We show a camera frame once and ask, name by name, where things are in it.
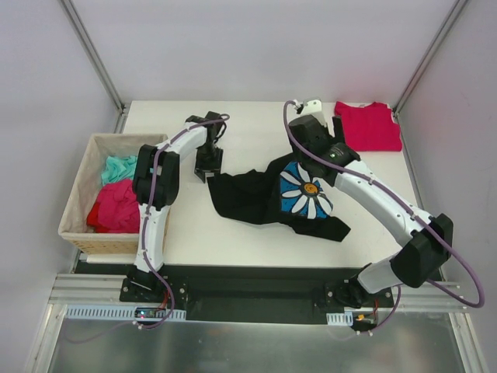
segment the metal pole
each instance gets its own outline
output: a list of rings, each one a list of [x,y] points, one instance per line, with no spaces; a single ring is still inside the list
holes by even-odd
[[[99,76],[100,81],[103,84],[103,87],[107,91],[110,99],[113,101],[117,110],[122,113],[124,108],[123,100],[120,98],[119,93],[117,92],[116,87],[114,86],[112,80],[109,77],[109,73],[104,66],[102,59],[100,58],[98,52],[93,45],[92,40],[86,31],[85,25],[83,25],[82,19],[79,16],[78,12],[72,0],[58,0],[64,10],[64,13],[69,19],[76,36],[78,37],[83,49],[85,50],[88,59],[92,63],[93,68],[95,69],[97,75]]]
[[[401,94],[401,98],[398,103],[394,106],[394,113],[399,113],[404,107],[405,103],[411,96],[412,92],[416,88],[419,83],[421,77],[425,74],[426,69],[428,68],[430,62],[433,57],[435,57],[436,52],[440,49],[443,42],[447,38],[447,35],[454,27],[456,21],[461,17],[463,10],[466,8],[466,5],[470,2],[470,0],[456,0],[452,9],[449,11],[449,14],[445,18],[442,23],[442,26],[437,31],[433,41],[428,47],[428,50],[425,52],[425,55],[422,57],[421,62],[419,62],[418,67],[414,71],[414,74],[411,77],[411,80],[405,87],[404,92]]]
[[[117,118],[116,126],[114,127],[114,134],[122,134],[124,126],[126,125],[127,115],[130,112],[130,105],[126,104]]]

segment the orange flower center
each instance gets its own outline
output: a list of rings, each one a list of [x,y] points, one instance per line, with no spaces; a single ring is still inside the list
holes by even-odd
[[[318,193],[318,187],[315,186],[313,183],[304,184],[304,190],[309,194],[317,194]]]

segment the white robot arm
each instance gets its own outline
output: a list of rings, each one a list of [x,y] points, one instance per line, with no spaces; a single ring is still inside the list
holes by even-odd
[[[359,202],[402,247],[399,253],[366,266],[344,282],[333,291],[335,300],[358,308],[368,301],[369,295],[385,288],[399,284],[413,288],[421,286],[450,258],[447,250],[426,231],[424,225],[436,231],[450,245],[452,221],[444,214],[434,218],[385,187],[359,155],[346,145],[338,117],[333,118],[335,137],[330,135],[319,99],[294,105],[300,116],[290,123],[286,120],[286,109],[284,116],[297,161],[310,175],[322,178]],[[317,161],[316,156],[324,162]],[[412,214],[408,214],[401,204],[408,206]]]
[[[144,299],[163,295],[158,271],[163,265],[169,209],[179,191],[179,165],[196,150],[195,174],[202,181],[208,173],[220,172],[223,151],[216,143],[228,119],[226,114],[213,112],[205,118],[191,116],[173,138],[140,148],[133,179],[140,210],[140,238],[134,265],[126,279],[130,293],[139,289],[138,294]]]
[[[192,122],[186,122],[184,128],[191,127]],[[185,159],[190,153],[197,148],[206,144],[207,128],[197,127],[186,132],[182,137],[178,138],[172,145],[168,146],[166,152],[176,153],[179,155],[179,162]],[[157,144],[157,149],[163,148],[169,142],[164,141]],[[142,202],[139,205],[140,209],[140,237],[144,231],[144,219],[148,216],[148,223],[144,233],[144,242],[140,239],[138,243],[137,257],[134,265],[138,270],[148,272],[150,269],[144,260],[144,254],[148,256],[148,260],[155,270],[159,270],[163,264],[162,248],[164,246],[164,229],[167,225],[169,216],[169,208],[171,204],[166,204],[164,207],[157,209],[151,206],[149,216],[147,214],[148,202]]]

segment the wicker basket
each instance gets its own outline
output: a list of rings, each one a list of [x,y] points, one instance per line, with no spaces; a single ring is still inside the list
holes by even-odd
[[[136,253],[138,234],[94,233],[86,225],[86,217],[102,189],[101,174],[108,156],[138,155],[143,144],[155,145],[166,138],[164,134],[93,134],[62,215],[59,235],[87,254]]]

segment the pink cloth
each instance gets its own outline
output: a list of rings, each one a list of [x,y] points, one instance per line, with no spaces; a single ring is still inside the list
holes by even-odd
[[[335,114],[342,117],[346,143],[357,152],[402,150],[401,129],[391,119],[391,109],[384,103],[353,107],[337,102]]]
[[[100,203],[99,224],[109,229],[109,233],[138,233],[140,212],[137,196],[131,189],[130,179],[106,184],[100,190],[96,201]]]

